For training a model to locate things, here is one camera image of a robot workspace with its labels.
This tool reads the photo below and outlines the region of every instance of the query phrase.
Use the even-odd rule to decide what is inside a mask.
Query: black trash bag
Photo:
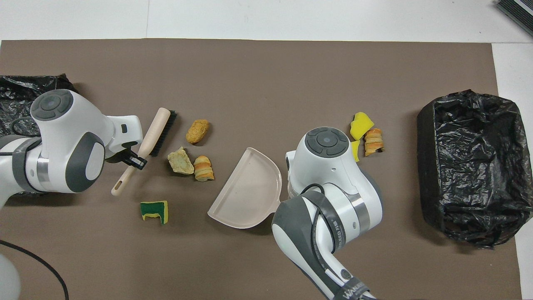
[[[30,106],[44,92],[68,89],[77,92],[65,74],[59,76],[0,75],[0,137],[38,136],[39,128],[30,117]]]
[[[527,222],[533,184],[516,104],[471,90],[437,98],[417,117],[418,176],[427,223],[493,248]]]

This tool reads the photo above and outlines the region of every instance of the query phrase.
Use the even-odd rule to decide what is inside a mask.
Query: gray joint cap
[[[348,137],[332,127],[315,128],[305,135],[305,146],[319,157],[333,158],[348,150]]]
[[[69,90],[46,92],[31,104],[31,116],[39,121],[51,121],[64,115],[72,107],[74,97]]]

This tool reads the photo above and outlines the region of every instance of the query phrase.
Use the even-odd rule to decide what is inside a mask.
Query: white dustpan
[[[276,164],[249,147],[207,214],[234,228],[250,228],[276,212],[280,193],[281,173]]]

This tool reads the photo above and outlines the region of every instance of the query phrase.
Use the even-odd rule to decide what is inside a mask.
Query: brown mat
[[[424,223],[418,197],[416,114],[451,92],[497,94],[490,44],[3,41],[0,72],[66,73],[104,114],[138,115],[145,131],[158,107],[178,113],[161,155],[121,197],[110,189],[126,165],[107,164],[82,194],[11,199],[0,211],[1,238],[56,267],[72,299],[322,299],[279,250],[271,217],[236,230],[207,211],[246,147],[278,165],[285,199],[285,152],[315,127],[347,132],[359,111],[384,132],[386,151],[359,164],[383,190],[384,216],[337,258],[383,299],[520,298],[514,240],[495,251],[448,240]],[[211,131],[189,145],[188,127],[204,118]],[[173,174],[166,154],[180,146],[208,156],[216,181]],[[139,202],[158,200],[169,202],[164,226],[140,215]],[[21,273],[21,299],[61,299],[44,267],[0,251]]]

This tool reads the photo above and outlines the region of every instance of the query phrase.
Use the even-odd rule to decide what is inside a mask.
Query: white tile
[[[519,107],[533,153],[533,44],[493,44],[498,93]],[[515,236],[523,299],[533,299],[533,222]]]
[[[151,0],[147,36],[533,42],[492,0]]]
[[[0,39],[146,37],[148,0],[1,0]]]

